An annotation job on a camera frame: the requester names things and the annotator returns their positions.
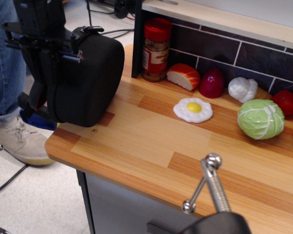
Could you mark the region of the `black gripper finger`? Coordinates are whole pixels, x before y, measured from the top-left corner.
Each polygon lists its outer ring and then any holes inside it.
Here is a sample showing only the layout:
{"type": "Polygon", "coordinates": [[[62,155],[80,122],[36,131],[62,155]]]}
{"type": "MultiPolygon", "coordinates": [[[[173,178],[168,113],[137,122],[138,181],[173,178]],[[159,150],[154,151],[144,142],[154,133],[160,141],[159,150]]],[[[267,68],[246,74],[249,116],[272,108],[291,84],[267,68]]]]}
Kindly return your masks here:
{"type": "Polygon", "coordinates": [[[77,54],[74,54],[70,51],[60,50],[58,54],[62,60],[66,60],[69,62],[80,63],[83,60],[83,52],[79,51],[77,54]]]}

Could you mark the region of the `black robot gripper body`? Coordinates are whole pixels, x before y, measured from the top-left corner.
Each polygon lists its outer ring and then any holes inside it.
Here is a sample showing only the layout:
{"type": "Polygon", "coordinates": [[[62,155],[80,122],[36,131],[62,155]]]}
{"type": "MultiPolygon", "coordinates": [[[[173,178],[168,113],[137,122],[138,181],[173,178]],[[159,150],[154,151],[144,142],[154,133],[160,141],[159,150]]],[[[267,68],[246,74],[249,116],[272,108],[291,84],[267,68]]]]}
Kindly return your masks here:
{"type": "Polygon", "coordinates": [[[6,46],[22,51],[23,58],[39,84],[54,84],[58,51],[79,52],[79,35],[65,28],[61,0],[16,0],[17,22],[3,22],[6,46]]]}

